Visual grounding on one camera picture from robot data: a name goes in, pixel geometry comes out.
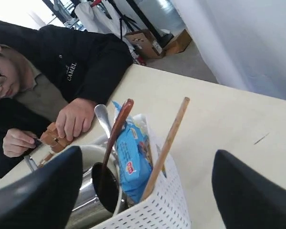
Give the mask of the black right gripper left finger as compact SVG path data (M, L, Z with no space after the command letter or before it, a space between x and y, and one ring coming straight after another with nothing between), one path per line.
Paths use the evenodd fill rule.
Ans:
M82 184L82 151L72 146L0 189L0 229L63 229Z

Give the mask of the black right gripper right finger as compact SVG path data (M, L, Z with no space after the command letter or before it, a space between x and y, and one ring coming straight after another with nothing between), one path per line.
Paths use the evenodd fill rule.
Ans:
M213 195L227 229L286 229L286 190L226 150L217 150Z

